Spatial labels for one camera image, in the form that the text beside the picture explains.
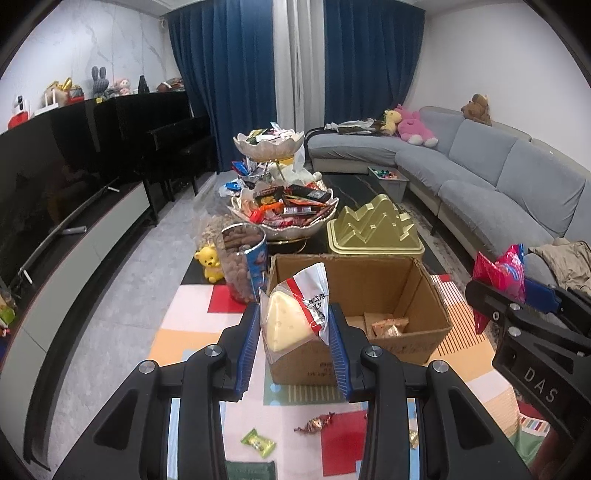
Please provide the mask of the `person's right hand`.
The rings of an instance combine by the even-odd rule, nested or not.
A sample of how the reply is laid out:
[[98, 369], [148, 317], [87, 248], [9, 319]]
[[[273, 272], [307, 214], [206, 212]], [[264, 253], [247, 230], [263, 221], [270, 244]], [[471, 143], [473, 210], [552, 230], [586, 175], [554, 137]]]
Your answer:
[[534, 479], [587, 479], [589, 477], [590, 429], [572, 442], [551, 428], [530, 465]]

